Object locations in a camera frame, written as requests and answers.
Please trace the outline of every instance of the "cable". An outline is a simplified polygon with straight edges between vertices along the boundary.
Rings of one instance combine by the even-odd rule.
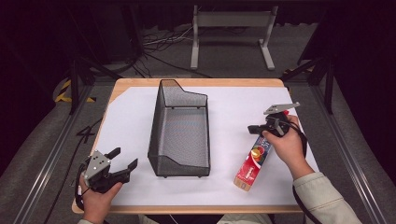
[[[303,145],[303,154],[304,157],[306,156],[306,151],[307,151],[307,143],[308,139],[306,138],[305,134],[301,131],[300,126],[298,126],[296,123],[293,122],[285,122],[280,120],[279,123],[283,123],[291,127],[294,131],[297,132],[297,134],[300,136],[301,139],[301,144]]]
[[[183,34],[179,35],[178,37],[170,36],[170,37],[167,37],[167,38],[164,38],[164,39],[159,39],[159,40],[151,41],[151,42],[148,42],[148,43],[144,43],[143,46],[145,46],[145,45],[151,45],[151,44],[157,44],[157,43],[166,42],[166,41],[176,41],[176,40],[178,40],[178,39],[180,39],[180,38],[192,40],[191,38],[183,37],[183,36],[186,35],[191,29],[192,29],[192,27],[190,27],[189,29],[187,29]]]
[[[203,73],[191,71],[190,69],[183,68],[183,67],[179,67],[179,66],[173,65],[173,64],[171,64],[171,63],[167,63],[167,62],[165,62],[165,61],[163,61],[163,60],[161,60],[161,59],[159,59],[159,58],[157,58],[157,57],[155,57],[155,56],[152,56],[151,54],[147,54],[147,53],[144,53],[144,54],[147,55],[147,56],[149,56],[149,57],[151,57],[151,58],[153,58],[153,59],[155,59],[155,60],[157,60],[157,61],[160,61],[160,62],[162,62],[162,63],[165,63],[165,64],[167,64],[167,65],[169,65],[169,66],[172,66],[172,67],[174,67],[174,68],[177,68],[177,69],[180,69],[180,70],[183,70],[183,71],[187,71],[187,72],[189,72],[189,73],[193,73],[193,74],[196,74],[196,75],[200,75],[200,76],[202,76],[202,77],[209,77],[209,78],[212,78],[211,76],[205,75],[205,74],[203,74]]]
[[[134,66],[132,66],[132,68],[134,69],[134,71],[136,73],[138,73],[142,78],[146,78],[139,70],[137,70]]]
[[[138,71],[140,70],[142,73],[148,75],[148,77],[152,77],[150,71],[147,69],[147,67],[143,64],[143,66],[146,68],[147,72],[145,70],[143,70],[142,68],[140,68],[138,65],[136,65],[136,67],[134,67],[134,70],[140,74],[140,76],[142,76],[142,74]]]
[[[116,68],[116,69],[113,69],[113,70],[110,70],[111,72],[113,72],[113,73],[116,73],[116,74],[120,74],[120,73],[123,73],[123,72],[125,72],[126,70],[128,70],[128,69],[130,69],[133,65],[134,65],[134,63],[135,63],[135,61],[134,62],[128,62],[126,65],[124,65],[123,67],[120,67],[120,68]],[[104,73],[102,73],[102,72],[100,72],[100,71],[92,71],[96,76],[98,76],[98,77],[104,77],[104,76],[107,76],[106,74],[104,74]]]
[[[151,52],[154,52],[154,51],[156,51],[156,50],[159,50],[163,45],[166,44],[166,40],[168,40],[169,38],[171,38],[171,37],[175,34],[175,32],[173,32],[173,34],[170,35],[170,36],[168,36],[168,34],[170,34],[170,32],[165,33],[165,34],[160,38],[160,41],[157,41],[158,38],[157,38],[156,41],[152,41],[153,44],[157,44],[157,47],[156,47],[156,48],[153,49],[153,48],[144,47],[144,49],[149,49],[149,50],[151,50]]]
[[[151,40],[158,40],[158,36],[155,34],[143,35],[143,41],[149,42]]]
[[[150,53],[155,52],[155,51],[164,51],[164,50],[168,49],[169,47],[171,47],[172,45],[180,43],[181,41],[183,41],[183,40],[179,40],[177,42],[172,41],[171,43],[166,43],[166,41],[163,41],[163,43],[158,43],[156,48],[147,48],[147,47],[145,47],[144,49],[151,50]]]
[[[95,52],[93,51],[93,49],[92,49],[92,47],[91,47],[91,45],[90,45],[90,41],[88,41],[87,37],[86,37],[86,36],[81,32],[81,30],[79,29],[78,23],[77,23],[75,17],[73,16],[73,13],[70,11],[69,7],[66,7],[66,10],[67,10],[68,14],[70,15],[70,17],[71,17],[73,23],[75,24],[76,29],[78,30],[78,32],[79,32],[79,34],[81,35],[82,39],[84,39],[85,43],[87,44],[88,49],[90,50],[91,54],[92,54],[93,57],[96,59],[96,61],[99,62],[98,58],[96,57]]]
[[[226,27],[226,28],[223,28],[221,30],[225,31],[225,32],[229,32],[229,33],[235,34],[235,35],[241,35],[242,33],[244,33],[247,30],[247,27]]]
[[[148,75],[151,77],[150,71],[149,71],[149,69],[145,66],[145,64],[143,63],[143,61],[140,60],[140,59],[138,59],[138,61],[142,63],[143,67],[145,67],[145,69],[148,71]]]
[[[91,189],[91,188],[87,188],[86,190],[84,190],[84,192],[81,193],[81,197],[82,197],[82,195],[84,195],[89,189]]]
[[[178,223],[176,222],[176,220],[172,217],[172,215],[169,215],[169,217],[171,217],[172,220],[174,220],[174,222],[175,222],[176,224],[178,224]]]
[[[91,130],[92,130],[92,128],[93,128],[96,124],[98,124],[101,120],[102,120],[102,119],[97,120],[92,126],[88,126],[88,127],[86,127],[85,129],[83,129],[81,132],[78,133],[78,135],[79,135],[79,134],[81,134],[83,131],[86,131],[86,132],[82,135],[81,139],[79,139],[78,144],[77,144],[77,146],[76,146],[76,148],[75,148],[75,150],[74,150],[74,152],[73,152],[72,158],[70,159],[69,165],[67,166],[66,173],[65,173],[65,175],[64,175],[64,180],[63,180],[63,182],[62,182],[61,188],[58,190],[58,193],[56,194],[55,200],[53,201],[52,206],[51,206],[49,212],[47,213],[46,220],[44,221],[45,224],[48,223],[48,221],[49,221],[49,219],[50,219],[50,215],[52,214],[52,211],[53,211],[53,209],[55,208],[56,203],[58,202],[59,196],[61,195],[62,189],[64,188],[64,183],[66,182],[66,178],[67,178],[68,175],[69,175],[70,168],[71,168],[71,166],[72,166],[72,164],[73,164],[74,158],[76,157],[76,154],[77,154],[77,151],[78,151],[79,146],[81,145],[81,143],[82,143],[83,140],[85,140],[84,143],[87,142],[88,137],[91,135]]]

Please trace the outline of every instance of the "black mesh basket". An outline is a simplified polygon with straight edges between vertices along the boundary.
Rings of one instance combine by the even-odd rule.
[[[148,159],[156,176],[209,175],[206,95],[184,91],[173,79],[161,80]]]

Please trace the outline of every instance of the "sleeve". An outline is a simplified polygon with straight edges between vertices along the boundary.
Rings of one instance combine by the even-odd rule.
[[[293,183],[306,209],[321,223],[361,223],[344,197],[323,173],[298,178]]]
[[[85,219],[81,219],[81,220],[78,222],[78,224],[93,224],[93,223],[91,223],[90,221],[87,221],[87,220],[85,220]]]

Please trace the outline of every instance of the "hand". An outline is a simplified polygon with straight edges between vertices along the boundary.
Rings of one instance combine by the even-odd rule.
[[[82,195],[82,201],[84,202],[84,216],[82,218],[95,224],[103,223],[110,209],[111,201],[120,191],[122,184],[117,183],[104,194],[88,189],[83,176],[79,178],[79,185],[81,186],[81,192],[85,192]]]
[[[288,120],[299,125],[295,116],[288,115]],[[314,173],[305,160],[300,135],[294,129],[290,128],[283,137],[276,137],[267,131],[262,132],[262,135],[274,146],[276,154],[289,167],[293,179]]]

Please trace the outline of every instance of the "wooden table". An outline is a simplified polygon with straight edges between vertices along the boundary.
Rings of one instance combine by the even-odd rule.
[[[274,79],[274,78],[272,78],[272,79],[266,79],[266,78],[177,78],[176,81],[179,83],[179,85],[183,89],[188,88],[188,87],[191,87],[191,88],[193,88],[193,87],[209,87],[209,89],[210,89],[210,87],[212,87],[211,88],[212,90],[213,90],[213,88],[216,88],[216,87],[230,87],[230,88],[231,87],[238,87],[238,88],[239,87],[247,87],[247,88],[265,87],[265,89],[266,89],[266,87],[274,87],[274,90],[281,89],[283,92],[285,92],[285,90],[283,88],[284,86],[283,86],[282,81],[280,81],[279,79]],[[98,142],[99,142],[99,138],[101,137],[101,133],[104,132],[104,123],[106,121],[110,120],[110,118],[109,118],[110,116],[109,116],[109,114],[107,114],[107,113],[109,113],[110,106],[114,105],[115,104],[114,102],[116,102],[116,101],[117,101],[116,103],[119,103],[120,99],[125,96],[125,94],[123,94],[123,93],[129,91],[131,87],[136,87],[135,89],[137,89],[139,87],[153,87],[153,88],[155,88],[155,87],[159,86],[159,83],[160,83],[160,79],[158,79],[158,78],[153,78],[153,79],[123,78],[123,79],[119,79],[114,87],[114,90],[113,90],[110,98],[109,98],[109,105],[107,106],[106,115],[105,115],[104,121],[101,124],[100,131],[96,137],[96,140],[95,140],[92,150],[96,149],[96,147],[98,146]],[[209,102],[209,127],[210,128],[215,126],[215,123],[216,123],[216,121],[213,120],[214,116],[210,114],[210,108],[214,108],[214,106],[213,106],[214,104],[215,103],[213,103],[211,105],[211,103]],[[260,116],[259,116],[259,118],[260,118],[262,116],[262,111],[259,111],[258,113],[260,113]],[[213,135],[214,135],[213,131],[211,130],[210,132],[212,132],[211,133],[211,144],[212,144],[212,139],[214,139],[213,142],[215,142],[216,139],[213,138]],[[248,137],[251,136],[251,137],[254,137],[254,139],[257,138],[257,136],[245,134],[247,132],[248,132],[247,127],[244,127],[244,130],[241,131],[241,133],[243,133],[244,136],[248,136]],[[252,142],[250,139],[249,142],[248,142],[248,147],[251,147],[253,145],[254,141]],[[240,153],[240,154],[237,156],[238,158],[236,160],[236,164],[233,165],[234,170],[231,171],[232,175],[236,175],[237,170],[239,169],[240,165],[242,165],[243,160],[245,159],[246,155],[248,154],[248,151],[249,151],[248,147],[246,147],[245,149],[242,149],[241,151],[238,151],[238,153]],[[125,150],[126,150],[125,148],[121,147],[121,154],[119,155],[119,157],[125,156],[125,154],[123,154],[123,153],[127,153],[127,152],[125,152]],[[270,153],[269,157],[268,157],[267,161],[264,163],[264,165],[267,162],[269,163],[268,165],[274,164],[274,162],[282,163],[278,166],[282,167],[282,169],[287,169],[287,168],[283,167],[283,166],[286,167],[286,165],[284,165],[283,162],[280,161],[280,159],[277,157],[274,150],[272,151],[272,153],[274,155],[272,155]],[[215,204],[206,205],[206,204],[202,204],[202,202],[197,202],[195,204],[195,202],[187,200],[186,202],[188,202],[188,204],[183,204],[180,201],[186,200],[185,195],[181,196],[179,192],[176,192],[176,195],[177,195],[177,197],[180,197],[180,199],[177,199],[174,202],[172,201],[169,204],[164,203],[162,201],[166,201],[166,199],[162,199],[162,197],[159,197],[159,196],[153,196],[153,197],[158,198],[158,201],[160,201],[160,204],[150,204],[151,201],[154,200],[154,199],[150,198],[151,193],[148,194],[148,196],[146,196],[145,199],[137,199],[137,198],[141,196],[140,194],[144,194],[144,193],[146,193],[146,191],[150,191],[149,188],[152,185],[157,185],[157,187],[156,187],[157,189],[172,188],[172,187],[169,187],[169,186],[172,186],[172,184],[170,184],[171,182],[184,183],[182,181],[186,181],[185,183],[189,184],[188,182],[191,182],[191,180],[184,180],[184,179],[180,180],[180,179],[177,179],[177,177],[173,177],[173,178],[175,178],[173,180],[172,180],[172,177],[168,177],[165,180],[163,177],[155,176],[155,174],[152,172],[152,170],[145,171],[145,174],[143,175],[142,174],[143,172],[138,171],[139,166],[144,167],[145,163],[149,164],[147,154],[143,153],[143,155],[146,155],[146,157],[144,157],[144,156],[139,157],[139,165],[136,168],[136,170],[132,171],[132,173],[131,173],[131,182],[128,184],[125,184],[122,188],[122,190],[124,190],[126,188],[131,188],[131,190],[136,190],[135,188],[141,188],[141,193],[138,193],[135,195],[128,194],[128,193],[123,194],[122,196],[120,196],[120,197],[122,197],[122,199],[117,200],[117,203],[119,203],[119,205],[112,205],[112,207],[110,209],[110,213],[119,213],[119,214],[226,214],[226,213],[294,213],[294,212],[301,212],[297,203],[289,203],[289,204],[279,204],[278,203],[278,204],[274,204],[274,205],[271,205],[271,204],[266,204],[266,205],[263,205],[263,204],[240,205],[240,204],[237,204],[237,205],[235,205],[235,203],[229,203],[229,204],[219,203],[219,205],[215,205]],[[314,169],[318,169],[318,167],[316,166],[315,159],[313,159],[312,152],[310,151],[310,148],[309,148],[308,155],[309,156],[307,156],[307,158],[311,157],[311,159],[310,159],[311,166],[313,166]],[[216,156],[216,151],[213,151],[213,153],[211,151],[211,157],[212,157],[211,158],[212,171],[211,171],[211,174],[208,176],[208,178],[212,178],[212,180],[213,180],[213,178],[216,178],[215,177],[216,174],[218,174],[218,172],[216,172],[216,169],[214,166],[214,164],[216,164],[215,159],[218,158]],[[112,168],[114,168],[113,166],[116,165],[115,159],[112,162]],[[257,183],[257,182],[260,182],[263,179],[265,179],[265,177],[258,176],[260,178],[259,178],[259,180],[256,179],[255,184],[257,184],[259,186],[254,188],[255,186],[253,185],[252,189],[249,192],[245,192],[245,191],[239,189],[238,187],[234,186],[233,178],[230,178],[230,177],[231,177],[231,175],[228,176],[226,181],[224,181],[224,186],[228,186],[228,188],[231,189],[232,194],[235,194],[235,198],[238,198],[238,197],[243,198],[245,196],[251,197],[251,195],[254,193],[257,193],[257,192],[260,193],[260,184],[261,183]],[[194,179],[193,181],[204,181],[204,182],[200,183],[200,184],[202,184],[202,187],[200,187],[199,189],[206,190],[205,189],[205,181],[209,181],[209,179],[205,180],[206,177],[202,177],[202,178],[195,177],[195,178],[196,179]],[[146,180],[149,181],[149,179],[151,182],[144,184],[144,185],[146,185],[145,187],[139,186],[138,183],[142,183]],[[289,193],[289,191],[291,191],[291,183],[292,183],[291,175],[284,177],[284,179],[287,179],[288,183],[286,183],[287,186],[285,187],[284,186],[285,182],[284,182],[284,180],[282,180],[283,182],[280,183],[282,186],[284,186],[284,187],[282,187],[282,188],[284,188],[282,190]],[[274,192],[274,195],[275,195],[274,197],[279,197],[279,196],[276,196],[276,192],[275,192],[277,190],[277,188],[273,188],[271,190]],[[131,202],[135,203],[135,201],[132,199],[132,198],[134,198],[137,201],[139,201],[139,203],[130,205],[130,204],[122,201],[124,198],[131,198]],[[73,203],[72,209],[75,213],[82,213],[82,211],[79,208],[77,208],[75,203]]]

